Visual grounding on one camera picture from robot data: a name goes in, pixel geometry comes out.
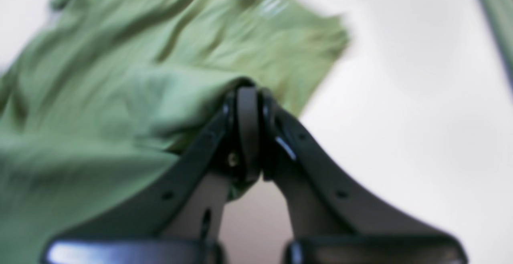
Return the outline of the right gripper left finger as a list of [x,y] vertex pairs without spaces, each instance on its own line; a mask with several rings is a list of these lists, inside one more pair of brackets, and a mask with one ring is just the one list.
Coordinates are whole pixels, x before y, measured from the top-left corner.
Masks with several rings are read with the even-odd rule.
[[235,184],[259,178],[258,92],[240,87],[178,162],[113,209],[56,236],[42,264],[226,264],[218,242]]

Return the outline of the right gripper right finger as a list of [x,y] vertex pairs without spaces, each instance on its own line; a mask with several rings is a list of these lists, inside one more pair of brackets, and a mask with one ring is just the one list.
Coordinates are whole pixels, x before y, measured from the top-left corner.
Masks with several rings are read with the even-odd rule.
[[263,177],[287,203],[284,264],[467,264],[449,233],[393,207],[339,167],[307,129],[260,92]]

